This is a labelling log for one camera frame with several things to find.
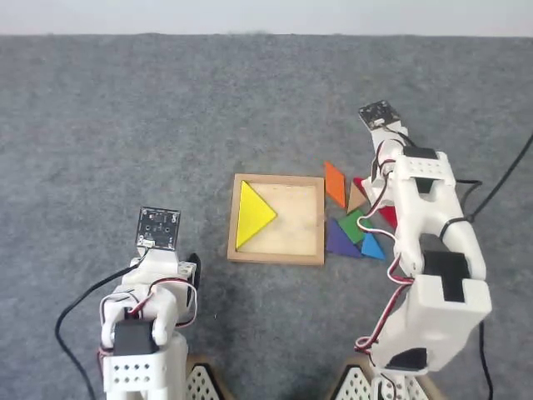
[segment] brown triangle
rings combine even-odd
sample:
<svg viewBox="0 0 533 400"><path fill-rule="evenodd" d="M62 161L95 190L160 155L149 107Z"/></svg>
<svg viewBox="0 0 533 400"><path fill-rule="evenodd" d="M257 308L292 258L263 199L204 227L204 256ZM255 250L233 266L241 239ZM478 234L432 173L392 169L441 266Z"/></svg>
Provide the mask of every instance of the brown triangle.
<svg viewBox="0 0 533 400"><path fill-rule="evenodd" d="M361 190L357 188L357 185L351 181L350 185L350 199L348 200L348 213L351 213L353 210L359 208L364 203L366 203L366 197Z"/></svg>

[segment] colored puzzle piece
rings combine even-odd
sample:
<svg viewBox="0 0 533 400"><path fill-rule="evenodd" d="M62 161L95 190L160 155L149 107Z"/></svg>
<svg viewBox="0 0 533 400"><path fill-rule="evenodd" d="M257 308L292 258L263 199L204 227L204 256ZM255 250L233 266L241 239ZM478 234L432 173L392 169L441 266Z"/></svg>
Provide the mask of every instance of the colored puzzle piece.
<svg viewBox="0 0 533 400"><path fill-rule="evenodd" d="M363 185L362 185L363 180L364 179L362 177L354 177L352 183L354 183L357 186L357 188L361 191L361 193L364 196L366 196L365 189L363 188ZM396 229L396 227L398 226L398 220L396 218L396 209L394 208L394 206L385 206L385 207L380 208L377 211L381 214L383 219L385 219L389 223L389 225L391 225L391 227Z"/></svg>
<svg viewBox="0 0 533 400"><path fill-rule="evenodd" d="M365 195L359 190L356 183L351 181L350 184L350 199L348 200L348 213L351 213L356 208L359 208L366 203Z"/></svg>
<svg viewBox="0 0 533 400"><path fill-rule="evenodd" d="M324 168L326 169L326 193L339 203L339 206L345 208L344 175L328 161L324 162Z"/></svg>
<svg viewBox="0 0 533 400"><path fill-rule="evenodd" d="M371 233L365 233L365 239L361 246L361 253L368 257L385 260L385 254L383 253L383 250L381 250L380 243L377 242L376 238Z"/></svg>
<svg viewBox="0 0 533 400"><path fill-rule="evenodd" d="M350 238L333 218L327 220L326 250L342 256L361 257L361 252L357 246L351 242Z"/></svg>
<svg viewBox="0 0 533 400"><path fill-rule="evenodd" d="M363 181L364 179L362 177L354 177L352 182L354 182L357 188L361 191L361 193L363 193L363 195L366 196L365 188L363 187L363 184L362 184Z"/></svg>
<svg viewBox="0 0 533 400"><path fill-rule="evenodd" d="M357 219L362 215L363 213L360 210L356 210L339 220L339 225L341 226L342 230L354 244L359 243L365 238L365 233L357 226ZM370 221L366 219L363 221L363 227L372 228L372 225Z"/></svg>
<svg viewBox="0 0 533 400"><path fill-rule="evenodd" d="M248 183L242 181L236 248L261 231L275 217L276 212Z"/></svg>
<svg viewBox="0 0 533 400"><path fill-rule="evenodd" d="M398 226L398 219L396 218L396 209L394 206L385 206L377 211L379 211L383 219L385 219L389 225L396 229Z"/></svg>

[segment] green square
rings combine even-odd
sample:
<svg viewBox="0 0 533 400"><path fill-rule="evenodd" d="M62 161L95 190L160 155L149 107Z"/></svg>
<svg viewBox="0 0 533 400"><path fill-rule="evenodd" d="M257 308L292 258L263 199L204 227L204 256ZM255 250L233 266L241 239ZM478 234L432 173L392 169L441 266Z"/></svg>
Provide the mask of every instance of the green square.
<svg viewBox="0 0 533 400"><path fill-rule="evenodd" d="M363 215L364 214L361 211L355 210L350 212L344 218L338 220L342 230L354 244L359 243L365 238L365 233L357 226L357 219ZM364 219L362 225L365 228L372 228L372 224L368 219Z"/></svg>

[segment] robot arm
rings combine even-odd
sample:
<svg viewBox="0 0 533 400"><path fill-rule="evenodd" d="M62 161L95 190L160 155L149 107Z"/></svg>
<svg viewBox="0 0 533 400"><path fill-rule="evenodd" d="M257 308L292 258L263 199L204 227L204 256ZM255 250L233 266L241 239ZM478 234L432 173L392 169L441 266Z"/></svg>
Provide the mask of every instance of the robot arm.
<svg viewBox="0 0 533 400"><path fill-rule="evenodd" d="M187 342L176 332L197 313L199 259L177 258L178 211L143 207L138 265L100 302L100 358L107 399L184 400Z"/></svg>
<svg viewBox="0 0 533 400"><path fill-rule="evenodd" d="M379 371L420 375L443 368L491 311L486 265L463 212L456 180L443 152L410 146L412 141L388 102L360 110L376 156L363 187L372 204L394 205L398 227L395 257L412 283L400 288L403 304L385 319L366 351ZM441 236L445 251L421 248L420 236Z"/></svg>

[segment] white wall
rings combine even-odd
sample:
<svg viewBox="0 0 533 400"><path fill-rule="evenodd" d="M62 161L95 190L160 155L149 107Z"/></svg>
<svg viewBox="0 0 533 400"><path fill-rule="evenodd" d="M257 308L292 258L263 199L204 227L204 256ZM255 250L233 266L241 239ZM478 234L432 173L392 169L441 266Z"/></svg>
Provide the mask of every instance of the white wall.
<svg viewBox="0 0 533 400"><path fill-rule="evenodd" d="M0 33L533 37L533 0L0 0Z"/></svg>

